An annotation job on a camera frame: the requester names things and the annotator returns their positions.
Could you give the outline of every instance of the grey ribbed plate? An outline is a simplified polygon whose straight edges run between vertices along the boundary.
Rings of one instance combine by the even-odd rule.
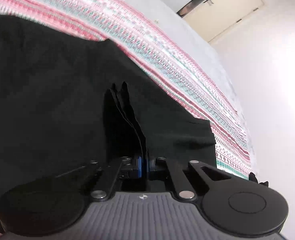
[[[106,202],[92,203],[85,215],[60,233],[23,237],[6,233],[2,240],[243,240],[209,225],[190,203],[170,193],[117,192]],[[260,240],[284,240],[279,234]]]

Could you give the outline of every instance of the silver bolt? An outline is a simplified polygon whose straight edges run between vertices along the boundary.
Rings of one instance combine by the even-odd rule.
[[[91,197],[92,198],[101,199],[101,198],[105,198],[106,196],[107,196],[107,194],[103,190],[95,190],[95,191],[91,192]]]
[[[191,199],[194,198],[195,194],[189,190],[184,190],[181,191],[179,194],[180,198],[184,198],[184,199]]]

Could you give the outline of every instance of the patterned blanket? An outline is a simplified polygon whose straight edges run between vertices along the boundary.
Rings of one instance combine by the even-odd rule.
[[[194,117],[210,120],[218,168],[248,177],[246,133],[236,110],[197,62],[122,0],[0,0],[0,14],[84,39],[112,39]]]

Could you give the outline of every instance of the logo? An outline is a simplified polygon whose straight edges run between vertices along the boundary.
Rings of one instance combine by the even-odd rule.
[[[144,200],[144,199],[148,198],[148,196],[143,194],[143,195],[139,196],[139,198]]]

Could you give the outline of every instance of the folded black fabric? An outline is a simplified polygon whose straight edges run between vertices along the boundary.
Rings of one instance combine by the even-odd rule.
[[[209,122],[191,116],[112,41],[0,16],[0,195],[137,151],[216,166],[214,144]]]

